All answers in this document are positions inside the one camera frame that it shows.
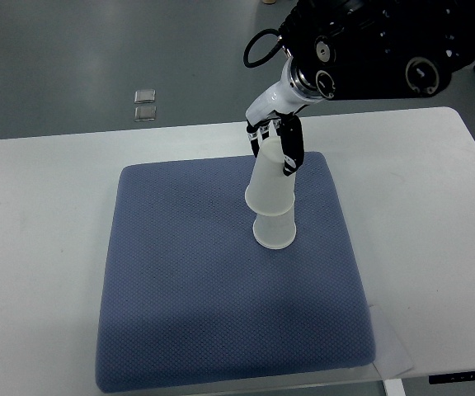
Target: blue square cushion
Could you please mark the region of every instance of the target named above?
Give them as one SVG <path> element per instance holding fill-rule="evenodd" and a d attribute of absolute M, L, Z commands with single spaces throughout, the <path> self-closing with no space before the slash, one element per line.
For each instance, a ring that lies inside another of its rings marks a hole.
<path fill-rule="evenodd" d="M 127 167 L 102 293 L 104 392 L 366 365 L 369 310 L 331 174 L 306 153 L 294 242 L 253 237 L 253 157 Z"/>

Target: plastic cup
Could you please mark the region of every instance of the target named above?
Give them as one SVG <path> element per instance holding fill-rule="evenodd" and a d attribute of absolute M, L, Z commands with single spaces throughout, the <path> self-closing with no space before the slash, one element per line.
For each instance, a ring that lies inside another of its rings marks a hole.
<path fill-rule="evenodd" d="M 245 191 L 248 207 L 259 215 L 282 215 L 294 205 L 296 173 L 284 175 L 284 161 L 279 136 L 272 136 L 261 143 L 251 180 Z"/>
<path fill-rule="evenodd" d="M 283 249 L 288 247 L 296 236 L 294 205 L 279 216 L 257 214 L 252 231 L 256 241 L 265 248 Z"/>

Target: circular connector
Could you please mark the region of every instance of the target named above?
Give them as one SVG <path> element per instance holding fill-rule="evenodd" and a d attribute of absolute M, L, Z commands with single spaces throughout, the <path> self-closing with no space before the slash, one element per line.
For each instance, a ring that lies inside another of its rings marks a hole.
<path fill-rule="evenodd" d="M 410 59 L 405 76 L 410 89 L 420 96 L 431 97 L 440 88 L 439 69 L 427 58 L 416 56 Z"/>
<path fill-rule="evenodd" d="M 323 64 L 326 64 L 331 60 L 335 60 L 334 49 L 329 44 L 327 44 L 325 37 L 320 36 L 317 38 L 317 41 L 314 43 L 314 49 L 316 51 L 318 60 Z"/>
<path fill-rule="evenodd" d="M 331 74 L 324 72 L 323 70 L 318 71 L 316 82 L 318 91 L 323 97 L 331 100 L 335 96 L 335 80 L 333 80 Z"/>

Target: white tabletop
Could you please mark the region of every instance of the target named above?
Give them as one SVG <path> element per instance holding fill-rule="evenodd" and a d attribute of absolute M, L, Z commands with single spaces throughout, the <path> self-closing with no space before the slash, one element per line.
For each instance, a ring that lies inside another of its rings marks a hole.
<path fill-rule="evenodd" d="M 302 123 L 306 149 L 331 169 L 368 302 L 412 357 L 404 376 L 475 370 L 475 143 L 459 115 Z M 0 140 L 0 394 L 100 394 L 96 330 L 123 167 L 249 153 L 245 123 Z M 148 394 L 378 379 L 370 365 Z"/>

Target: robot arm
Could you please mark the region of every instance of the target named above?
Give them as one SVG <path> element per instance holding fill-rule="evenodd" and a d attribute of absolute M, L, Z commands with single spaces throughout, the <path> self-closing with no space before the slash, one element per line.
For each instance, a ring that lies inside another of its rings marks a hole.
<path fill-rule="evenodd" d="M 256 154 L 258 130 L 268 136 L 274 120 L 290 174 L 303 162 L 301 129 L 294 128 L 303 107 L 444 90 L 454 71 L 475 60 L 475 0 L 299 0 L 279 30 L 264 32 L 277 34 L 278 44 L 250 63 L 248 52 L 263 32 L 256 35 L 245 65 L 263 64 L 282 47 L 289 58 L 281 79 L 248 108 L 247 132 Z"/>

